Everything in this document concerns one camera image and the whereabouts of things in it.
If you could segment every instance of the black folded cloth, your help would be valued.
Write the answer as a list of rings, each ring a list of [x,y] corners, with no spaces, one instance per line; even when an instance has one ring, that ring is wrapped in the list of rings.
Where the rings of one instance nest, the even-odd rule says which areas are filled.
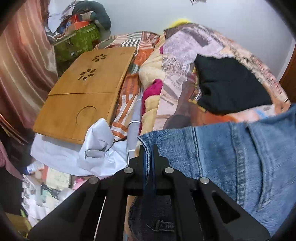
[[[213,114],[225,115],[272,104],[255,75],[235,58],[197,55],[194,63],[202,92],[198,104]]]

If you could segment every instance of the dark denim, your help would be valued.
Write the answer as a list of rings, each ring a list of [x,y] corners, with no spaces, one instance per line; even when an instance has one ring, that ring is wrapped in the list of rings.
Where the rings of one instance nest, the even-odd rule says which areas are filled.
[[[254,123],[219,123],[153,131],[139,137],[185,176],[209,177],[273,235],[296,202],[296,105]],[[137,240],[174,240],[170,198],[146,193],[130,209]]]

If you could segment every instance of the orange striped cloth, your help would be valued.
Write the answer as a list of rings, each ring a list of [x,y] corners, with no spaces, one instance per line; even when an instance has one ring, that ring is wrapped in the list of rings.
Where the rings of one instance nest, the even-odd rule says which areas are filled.
[[[127,136],[133,106],[140,91],[139,69],[153,52],[158,40],[159,35],[155,33],[137,32],[110,36],[109,39],[104,40],[94,48],[137,47],[134,58],[123,81],[115,118],[111,125],[115,141],[122,140]]]

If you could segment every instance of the metal screw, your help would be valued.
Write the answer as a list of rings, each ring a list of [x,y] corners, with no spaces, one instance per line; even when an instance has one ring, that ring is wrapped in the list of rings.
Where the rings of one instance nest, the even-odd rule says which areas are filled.
[[[89,183],[90,183],[90,184],[96,184],[98,181],[99,181],[99,180],[98,180],[96,177],[91,177],[91,178],[89,179]]]
[[[133,172],[133,169],[131,167],[127,167],[127,168],[124,169],[124,172],[129,174],[129,173]]]
[[[168,173],[168,174],[171,174],[171,173],[174,172],[174,169],[171,168],[171,167],[167,167],[167,168],[165,168],[165,172]]]
[[[200,182],[203,184],[208,184],[210,182],[210,180],[207,177],[201,177]]]

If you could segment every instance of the wall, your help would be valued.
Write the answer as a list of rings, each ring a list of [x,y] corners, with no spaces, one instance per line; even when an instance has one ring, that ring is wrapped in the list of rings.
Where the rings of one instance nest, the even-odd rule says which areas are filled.
[[[267,64],[278,80],[295,45],[288,27],[265,0],[207,0],[194,5],[189,0],[96,1],[110,16],[111,34],[142,30],[161,34],[178,18],[188,18],[237,41]]]

